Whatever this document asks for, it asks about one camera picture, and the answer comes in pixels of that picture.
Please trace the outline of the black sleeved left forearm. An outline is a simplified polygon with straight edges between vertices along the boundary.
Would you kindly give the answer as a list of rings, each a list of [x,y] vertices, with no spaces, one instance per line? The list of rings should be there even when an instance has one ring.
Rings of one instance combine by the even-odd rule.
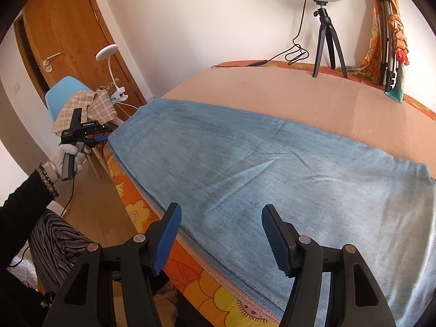
[[[1,268],[6,269],[29,238],[36,222],[50,202],[58,197],[43,165],[1,205]]]

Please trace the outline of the white gloved left hand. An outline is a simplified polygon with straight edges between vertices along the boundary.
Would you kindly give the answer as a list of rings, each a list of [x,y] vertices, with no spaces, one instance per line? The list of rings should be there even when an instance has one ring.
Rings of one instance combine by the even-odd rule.
[[[58,146],[44,165],[50,179],[66,181],[72,179],[83,169],[85,154],[71,144]]]

